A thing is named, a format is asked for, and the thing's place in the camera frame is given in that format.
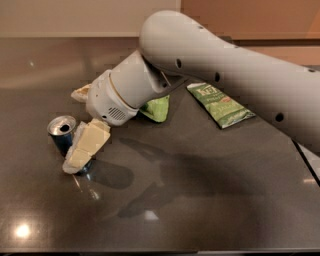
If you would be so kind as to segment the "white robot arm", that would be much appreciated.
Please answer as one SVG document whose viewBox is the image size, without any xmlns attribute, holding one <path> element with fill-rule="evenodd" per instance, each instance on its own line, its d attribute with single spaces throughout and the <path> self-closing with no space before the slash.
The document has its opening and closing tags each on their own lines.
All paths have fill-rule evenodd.
<svg viewBox="0 0 320 256">
<path fill-rule="evenodd" d="M 109 139 L 111 127 L 189 79 L 215 86 L 320 154 L 319 71 L 238 47 L 182 13 L 160 11 L 143 23 L 137 51 L 72 92 L 93 119 L 77 129 L 64 171 L 80 171 Z"/>
</svg>

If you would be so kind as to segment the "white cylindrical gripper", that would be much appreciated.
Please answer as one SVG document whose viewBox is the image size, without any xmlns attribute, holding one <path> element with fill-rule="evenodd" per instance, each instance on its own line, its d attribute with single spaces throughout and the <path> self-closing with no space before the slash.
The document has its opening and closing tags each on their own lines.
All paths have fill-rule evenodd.
<svg viewBox="0 0 320 256">
<path fill-rule="evenodd" d="M 121 126 L 138 112 L 119 96 L 112 83 L 110 70 L 102 73 L 91 85 L 74 90 L 71 97 L 80 103 L 86 102 L 87 112 L 97 119 L 89 123 L 80 122 L 77 127 L 62 165 L 67 174 L 81 171 L 101 149 L 110 138 L 109 126 Z"/>
</svg>

